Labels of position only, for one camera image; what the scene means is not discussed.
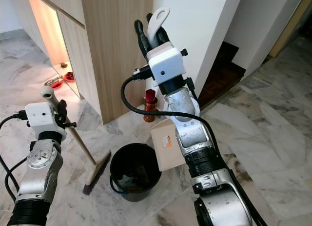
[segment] cardboard box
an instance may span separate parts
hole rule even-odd
[[[170,119],[165,119],[151,128],[160,171],[165,171],[185,163],[176,140],[175,131],[175,124]]]

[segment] black bucket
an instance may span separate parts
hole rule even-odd
[[[130,202],[146,198],[160,176],[155,151],[146,144],[128,144],[112,158],[111,187]]]

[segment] orange label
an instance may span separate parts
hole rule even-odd
[[[162,142],[164,144],[164,147],[171,147],[172,146],[170,136],[163,137]]]

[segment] wooden staircase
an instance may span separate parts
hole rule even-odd
[[[239,83],[245,69],[232,63],[238,47],[223,42],[198,97],[200,109],[206,108],[216,99]]]

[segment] screw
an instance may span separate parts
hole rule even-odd
[[[188,52],[187,52],[186,49],[182,49],[182,50],[180,51],[180,53],[181,53],[182,56],[187,56],[187,55],[188,55]]]

